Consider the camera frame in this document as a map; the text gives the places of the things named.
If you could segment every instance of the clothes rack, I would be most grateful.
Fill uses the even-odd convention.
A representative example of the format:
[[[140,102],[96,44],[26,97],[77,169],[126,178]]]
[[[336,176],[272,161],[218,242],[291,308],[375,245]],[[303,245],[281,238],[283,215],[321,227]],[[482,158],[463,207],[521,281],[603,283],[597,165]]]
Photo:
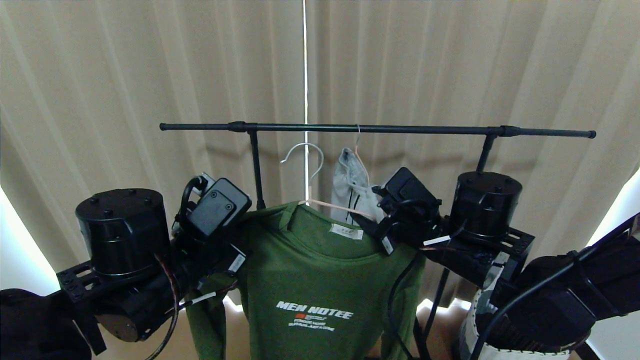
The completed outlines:
[[[489,153],[493,147],[493,142],[498,137],[513,136],[561,136],[574,138],[596,137],[594,130],[563,130],[563,129],[529,129],[509,125],[502,126],[393,126],[393,125],[344,125],[344,124],[261,124],[256,122],[235,121],[228,124],[160,124],[160,130],[217,130],[233,131],[235,133],[248,133],[253,156],[253,174],[255,176],[256,187],[256,208],[266,207],[262,195],[262,176],[260,174],[260,154],[258,150],[258,131],[314,131],[324,133],[387,133],[387,134],[450,134],[450,135],[484,135],[484,144],[480,153],[480,158],[476,166],[476,171],[484,171]],[[424,343],[429,334],[431,324],[435,319],[436,311],[440,305],[440,299],[444,292],[449,269],[444,268],[440,276],[440,284],[436,291],[436,296],[431,306],[431,312],[427,320],[422,337],[419,338],[419,331],[414,331],[416,343]]]

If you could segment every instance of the green long-sleeve shirt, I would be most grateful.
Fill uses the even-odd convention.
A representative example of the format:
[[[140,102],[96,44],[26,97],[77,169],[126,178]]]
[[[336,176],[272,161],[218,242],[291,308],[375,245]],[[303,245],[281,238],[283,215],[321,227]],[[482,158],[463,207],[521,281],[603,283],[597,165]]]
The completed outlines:
[[[401,245],[387,256],[358,227],[297,202],[249,213],[239,229],[234,241],[252,252],[237,280],[253,360],[360,360],[380,335],[383,359],[406,357],[390,331],[387,304],[416,250]],[[420,256],[394,296],[394,321],[407,345],[423,268]],[[211,277],[202,291],[231,281]],[[200,358],[223,359],[221,297],[187,313]]]

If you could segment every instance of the beige curtain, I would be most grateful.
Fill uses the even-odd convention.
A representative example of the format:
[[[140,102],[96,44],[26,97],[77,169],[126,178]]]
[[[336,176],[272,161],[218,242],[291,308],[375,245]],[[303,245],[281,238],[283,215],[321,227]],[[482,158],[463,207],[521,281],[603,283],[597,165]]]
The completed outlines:
[[[536,236],[531,258],[585,246],[637,168],[637,1],[311,1],[307,19],[310,123],[598,132],[496,140],[486,170],[523,184],[512,226]],[[333,161],[355,138],[312,137]],[[482,142],[364,134],[359,153],[373,183],[406,166],[448,214],[456,178],[475,169]],[[319,179],[325,200],[331,175]],[[428,266],[425,290],[440,272]]]
[[[302,4],[0,3],[2,187],[56,271],[88,259],[76,205],[160,191],[168,216],[202,171],[255,203],[248,135],[160,122],[304,122]],[[269,206],[304,197],[302,133],[259,134]]]

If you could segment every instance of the silver metal hook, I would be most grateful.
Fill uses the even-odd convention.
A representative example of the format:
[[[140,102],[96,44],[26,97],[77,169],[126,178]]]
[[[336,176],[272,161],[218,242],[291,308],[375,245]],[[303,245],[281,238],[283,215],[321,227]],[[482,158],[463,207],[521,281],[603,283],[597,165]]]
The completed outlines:
[[[284,160],[281,160],[280,163],[281,164],[285,163],[289,159],[289,155],[291,155],[291,152],[293,151],[293,149],[295,149],[295,148],[297,148],[298,146],[301,146],[301,145],[309,145],[309,146],[315,147],[318,150],[318,152],[320,152],[320,166],[318,167],[316,172],[314,172],[314,174],[311,175],[311,178],[309,179],[309,181],[311,182],[311,180],[313,180],[314,177],[316,177],[316,175],[318,175],[318,173],[322,169],[322,166],[324,165],[324,153],[322,152],[322,149],[320,149],[316,144],[310,143],[310,142],[301,142],[301,143],[297,143],[296,145],[293,145],[293,147],[291,149],[289,149],[289,152],[287,153],[287,156],[285,156]]]

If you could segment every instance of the shirt sleeve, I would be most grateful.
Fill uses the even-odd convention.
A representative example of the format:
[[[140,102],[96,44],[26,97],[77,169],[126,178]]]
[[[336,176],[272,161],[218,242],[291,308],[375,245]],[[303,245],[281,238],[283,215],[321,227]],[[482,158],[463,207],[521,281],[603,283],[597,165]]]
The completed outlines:
[[[227,287],[232,279],[218,274],[212,275],[202,286],[202,294],[210,293]],[[222,300],[227,293],[216,294],[207,300],[187,307],[187,318],[193,336],[193,344],[200,360],[223,360],[225,358],[225,344],[227,325],[225,306]],[[199,296],[192,291],[186,300]]]
[[[408,349],[411,349],[413,344],[413,322],[415,321],[415,311],[420,300],[420,282],[423,269],[424,258],[419,259],[414,264],[413,268],[400,283],[392,304],[393,328],[397,329],[398,335],[400,335]],[[381,358],[386,360],[406,360],[406,354],[398,343],[394,330],[389,323],[386,306],[383,323]]]

